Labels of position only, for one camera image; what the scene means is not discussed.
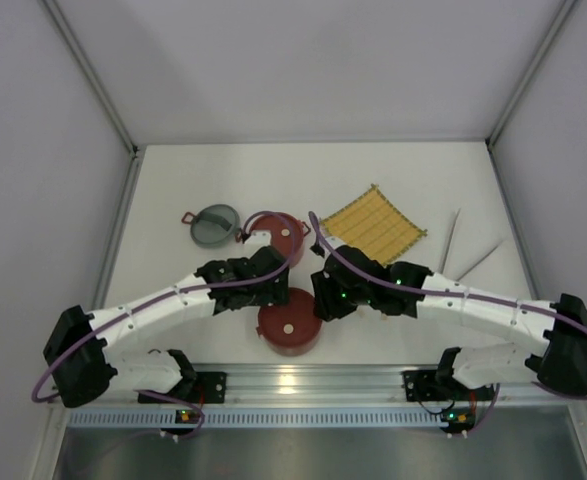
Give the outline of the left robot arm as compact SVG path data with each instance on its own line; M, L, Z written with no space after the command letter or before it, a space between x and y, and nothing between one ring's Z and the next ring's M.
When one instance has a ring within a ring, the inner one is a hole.
M264 246L251 257L210 261L128 304L90 312L66 309L43 350L56 398L67 408L129 392L141 403L192 399L198 374L187 355L151 347L150 340L227 311L287 304L289 264L276 248Z

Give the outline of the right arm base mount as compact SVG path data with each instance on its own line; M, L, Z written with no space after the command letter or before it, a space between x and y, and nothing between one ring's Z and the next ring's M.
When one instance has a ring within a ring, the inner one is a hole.
M495 395L493 386L469 389L455 379L440 377L435 369L405 370L402 373L408 402L461 402L474 397L476 401L490 401Z

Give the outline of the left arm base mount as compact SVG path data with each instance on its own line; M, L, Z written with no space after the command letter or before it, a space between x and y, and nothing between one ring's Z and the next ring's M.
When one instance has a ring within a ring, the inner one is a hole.
M194 380L180 381L165 396L199 405L223 404L226 382L226 372L197 372Z

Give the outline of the pink lunch box tier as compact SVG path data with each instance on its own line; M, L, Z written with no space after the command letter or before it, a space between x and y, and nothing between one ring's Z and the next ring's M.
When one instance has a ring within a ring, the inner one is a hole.
M266 232L270 244L286 259L289 267L297 266L303 256L304 241L310 233L308 224L288 213L262 211L252 214L244 224L244 232Z

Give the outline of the metal tongs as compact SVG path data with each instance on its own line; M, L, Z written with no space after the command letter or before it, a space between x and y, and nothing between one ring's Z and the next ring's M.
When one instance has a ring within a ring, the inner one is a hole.
M462 212L462 208L458 208L452 216L452 220L449 226L449 230L445 237L443 252L438 264L437 272L444 275L446 273L446 268L448 265L448 261L451 257L453 241L456 236L457 224L460 218L460 214ZM504 239L500 238L497 240L493 245L486 248L481 255L473 260L469 265L467 265L461 272L458 272L454 277L453 280L456 283L460 283L466 276L468 276L471 272L477 269L483 262L485 262L496 250L498 250L502 244L504 243Z

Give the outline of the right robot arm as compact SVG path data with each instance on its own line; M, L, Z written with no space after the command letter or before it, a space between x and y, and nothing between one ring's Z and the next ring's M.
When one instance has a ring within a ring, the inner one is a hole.
M500 338L488 347L445 349L435 373L440 385L475 390L534 382L560 396L587 396L587 309L577 297L533 303L493 297L425 266L404 261L383 266L347 245L326 259L311 282L314 313L326 322L368 306L386 316Z

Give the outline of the grey lunch box lid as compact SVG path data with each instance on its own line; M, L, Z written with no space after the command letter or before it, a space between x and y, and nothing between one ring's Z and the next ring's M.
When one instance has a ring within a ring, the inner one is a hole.
M201 248L219 248L235 240L240 216L228 204L210 205L199 212L185 212L181 223L189 227L191 240Z

